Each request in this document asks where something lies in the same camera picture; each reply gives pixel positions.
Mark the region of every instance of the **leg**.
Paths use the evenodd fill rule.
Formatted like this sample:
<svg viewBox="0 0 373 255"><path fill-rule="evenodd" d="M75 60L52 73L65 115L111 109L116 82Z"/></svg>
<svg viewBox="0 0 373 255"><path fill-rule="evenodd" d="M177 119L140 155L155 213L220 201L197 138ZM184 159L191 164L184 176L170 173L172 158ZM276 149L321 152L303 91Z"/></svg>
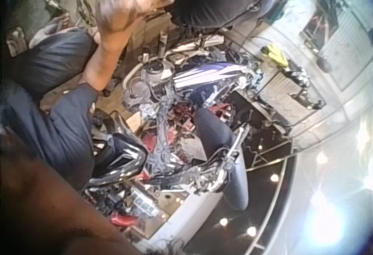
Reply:
<svg viewBox="0 0 373 255"><path fill-rule="evenodd" d="M56 34L18 55L10 76L39 102L45 93L80 74L96 47L80 29Z"/></svg>
<svg viewBox="0 0 373 255"><path fill-rule="evenodd" d="M98 92L80 84L46 115L21 85L7 80L1 90L1 125L11 128L76 190L82 190L94 165L90 109Z"/></svg>

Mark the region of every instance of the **raised hand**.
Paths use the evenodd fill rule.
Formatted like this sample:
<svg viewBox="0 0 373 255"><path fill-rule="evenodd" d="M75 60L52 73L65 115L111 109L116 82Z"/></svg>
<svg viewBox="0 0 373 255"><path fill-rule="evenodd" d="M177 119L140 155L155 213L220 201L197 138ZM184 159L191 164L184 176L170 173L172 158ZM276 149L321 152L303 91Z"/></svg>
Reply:
<svg viewBox="0 0 373 255"><path fill-rule="evenodd" d="M108 50L123 49L136 25L149 11L173 0L96 0L96 22Z"/></svg>

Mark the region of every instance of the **dark gray shirt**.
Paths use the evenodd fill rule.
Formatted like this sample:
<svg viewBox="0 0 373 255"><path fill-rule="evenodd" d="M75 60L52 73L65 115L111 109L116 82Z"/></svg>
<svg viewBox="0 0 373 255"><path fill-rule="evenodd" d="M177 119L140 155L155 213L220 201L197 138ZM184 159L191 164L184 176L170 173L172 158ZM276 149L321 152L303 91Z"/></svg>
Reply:
<svg viewBox="0 0 373 255"><path fill-rule="evenodd" d="M269 11L272 0L175 0L177 15L181 23L200 28L215 28L257 19ZM253 7L245 15L235 19Z"/></svg>

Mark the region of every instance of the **ceiling light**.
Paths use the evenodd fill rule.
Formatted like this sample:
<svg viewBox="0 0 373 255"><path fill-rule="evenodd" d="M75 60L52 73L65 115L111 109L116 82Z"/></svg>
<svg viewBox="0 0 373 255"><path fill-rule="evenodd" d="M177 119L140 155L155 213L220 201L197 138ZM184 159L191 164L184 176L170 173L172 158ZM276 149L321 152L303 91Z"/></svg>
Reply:
<svg viewBox="0 0 373 255"><path fill-rule="evenodd" d="M356 135L356 138L357 138L357 148L359 149L359 152L362 153L365 149L365 146L371 139L368 133L368 130L367 130L367 123L365 121L360 123L360 129Z"/></svg>
<svg viewBox="0 0 373 255"><path fill-rule="evenodd" d="M325 207L327 205L327 203L328 203L328 201L327 201L325 195L320 190L317 190L316 193L313 195L313 197L311 199L311 204L315 208Z"/></svg>
<svg viewBox="0 0 373 255"><path fill-rule="evenodd" d="M220 225L221 226L225 227L225 226L227 226L227 224L228 224L228 219L227 218L223 218L223 219L220 220Z"/></svg>
<svg viewBox="0 0 373 255"><path fill-rule="evenodd" d="M342 218L334 204L317 209L312 220L311 235L317 245L333 245L342 238Z"/></svg>
<svg viewBox="0 0 373 255"><path fill-rule="evenodd" d="M278 182L280 180L279 176L278 175L272 175L270 177L270 180L273 181L273 182Z"/></svg>
<svg viewBox="0 0 373 255"><path fill-rule="evenodd" d="M248 234L249 236L252 236L252 237L256 236L256 228L255 228L255 227L250 227L250 228L248 228L248 229L247 229L247 234Z"/></svg>
<svg viewBox="0 0 373 255"><path fill-rule="evenodd" d="M323 151L321 151L321 152L317 155L317 157L316 157L316 162L317 162L317 164L319 164L319 165L323 165L323 164L328 163L328 158L327 158L327 156L324 154Z"/></svg>

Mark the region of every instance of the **cable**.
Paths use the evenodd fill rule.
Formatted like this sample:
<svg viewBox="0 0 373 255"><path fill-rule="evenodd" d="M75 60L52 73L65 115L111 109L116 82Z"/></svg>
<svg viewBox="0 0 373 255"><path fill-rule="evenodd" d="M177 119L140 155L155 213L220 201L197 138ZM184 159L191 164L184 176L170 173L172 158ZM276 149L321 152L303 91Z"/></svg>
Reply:
<svg viewBox="0 0 373 255"><path fill-rule="evenodd" d="M253 10L253 8L257 7L262 1L263 0L259 0L258 2L256 2L255 4L253 4L250 8L248 8L244 12L240 13L239 15L237 15L235 18L233 18L233 19L229 20L228 22L226 22L224 25L222 25L220 28L218 28L216 31L214 31L213 34L212 34L212 36L214 36L215 34L217 34L222 28L224 28L227 25L231 24L236 19L240 18L241 16L244 16L245 14L247 14L248 12L250 12L251 10Z"/></svg>

